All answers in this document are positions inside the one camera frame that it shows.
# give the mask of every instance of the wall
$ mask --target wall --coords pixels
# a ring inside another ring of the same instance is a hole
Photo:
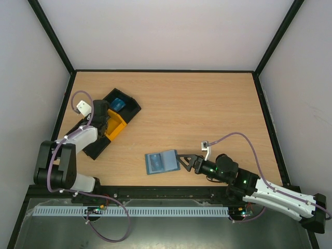
[[[0,248],[6,248],[69,74],[27,1],[0,2],[0,33]]]
[[[332,2],[307,0],[261,75],[292,184],[332,210]],[[332,221],[317,234],[331,248]]]
[[[293,0],[40,0],[76,69],[254,70]]]

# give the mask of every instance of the white wall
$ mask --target white wall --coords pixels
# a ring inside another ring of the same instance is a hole
[[[293,0],[40,0],[76,69],[254,70]]]
[[[332,1],[307,0],[261,75],[292,184],[332,211]],[[331,248],[332,221],[317,234]]]
[[[0,2],[0,34],[0,248],[6,248],[69,74],[27,1]]]

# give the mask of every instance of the blue plastic packet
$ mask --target blue plastic packet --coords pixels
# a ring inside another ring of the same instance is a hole
[[[180,170],[180,164],[176,160],[176,155],[176,150],[145,154],[146,173],[151,175]]]
[[[116,98],[112,101],[112,103],[109,105],[113,110],[116,112],[120,111],[122,108],[126,106],[125,102],[119,98]]]

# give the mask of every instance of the wood grain surface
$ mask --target wood grain surface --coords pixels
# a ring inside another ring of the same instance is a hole
[[[92,160],[77,155],[81,174],[98,177],[102,185],[217,186],[204,175],[179,171],[147,175],[144,155],[169,149],[179,154],[203,155],[200,142],[212,142],[233,132],[252,141],[267,180],[281,185],[268,131],[251,74],[245,73],[104,73],[78,72],[72,94],[89,92],[102,99],[114,88],[133,96],[142,110],[100,154]],[[74,105],[88,99],[75,97]],[[68,104],[59,137],[81,116]],[[212,147],[211,160],[226,153],[239,167],[258,173],[253,153],[238,135]]]

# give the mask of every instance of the black metal frame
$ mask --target black metal frame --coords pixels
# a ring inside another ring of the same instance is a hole
[[[38,0],[28,0],[34,12],[36,13],[40,23],[42,24],[44,30],[49,36],[51,42],[53,43],[56,51],[58,52],[61,60],[66,66],[68,72],[70,73],[70,79],[68,82],[67,90],[60,108],[60,112],[56,121],[56,125],[52,134],[52,140],[55,140],[58,137],[61,123],[64,117],[64,113],[66,110],[66,106],[69,101],[70,93],[75,81],[77,72],[163,72],[163,73],[251,73],[254,79],[255,87],[257,90],[257,94],[259,97],[260,105],[262,108],[262,113],[266,122],[267,130],[269,132],[269,136],[271,139],[272,148],[274,151],[275,159],[278,165],[279,173],[282,179],[283,186],[286,188],[293,189],[295,191],[299,191],[298,187],[294,187],[291,185],[287,169],[281,154],[281,150],[279,147],[278,139],[275,134],[273,122],[268,110],[268,106],[266,103],[266,99],[264,93],[262,91],[261,83],[259,81],[259,75],[263,71],[270,57],[272,56],[274,50],[285,34],[287,28],[291,24],[294,19],[296,13],[300,9],[301,5],[305,0],[294,0],[292,6],[290,7],[287,15],[285,16],[283,22],[281,23],[277,33],[275,34],[273,40],[271,41],[268,49],[266,50],[262,60],[260,61],[257,69],[255,71],[223,71],[223,70],[75,70],[69,61],[59,39],[57,38],[50,22],[48,21],[42,7],[40,6]],[[130,196],[130,198],[149,198],[149,199],[165,199],[165,198],[173,198],[173,199],[201,199],[208,200],[211,203],[221,203],[227,206],[241,205],[242,203],[229,203],[227,198],[224,198],[226,187],[132,187],[132,186],[102,186],[102,191],[109,195],[117,195],[117,198],[120,200],[126,200]],[[45,187],[40,187],[36,185],[29,186],[27,190],[27,194],[22,204],[22,208],[20,210],[17,222],[15,224],[12,236],[10,238],[9,244],[7,248],[14,248],[21,224],[23,222],[27,205],[31,198],[71,198],[72,196],[68,193],[49,193]],[[73,199],[74,202],[80,203],[88,203],[91,204],[91,199],[87,200],[84,197],[76,197]],[[319,249],[319,245],[316,240],[316,236],[312,232],[308,232],[308,236],[313,249]]]

